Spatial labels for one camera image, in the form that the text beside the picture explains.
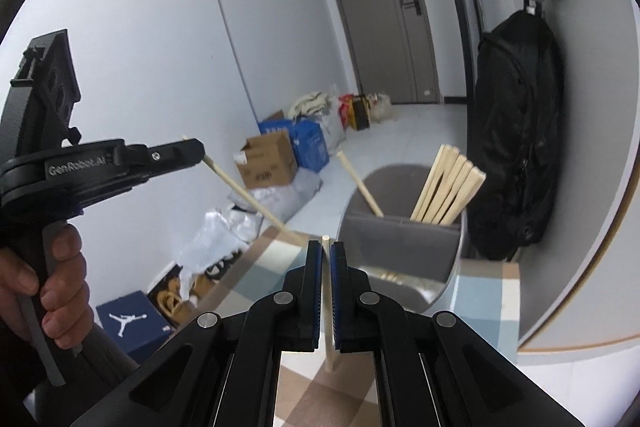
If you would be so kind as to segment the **person's left hand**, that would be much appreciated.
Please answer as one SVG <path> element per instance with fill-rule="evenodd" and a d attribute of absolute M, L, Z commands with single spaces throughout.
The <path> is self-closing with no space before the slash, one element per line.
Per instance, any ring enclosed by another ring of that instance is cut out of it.
<path fill-rule="evenodd" d="M 52 239 L 51 255 L 55 269 L 46 283 L 39 283 L 36 272 L 13 251 L 1 251 L 1 321 L 18 337 L 30 334 L 18 299 L 40 298 L 46 314 L 43 332 L 63 349 L 79 346 L 91 332 L 93 312 L 86 282 L 87 263 L 82 242 L 73 225 L 65 225 Z"/>

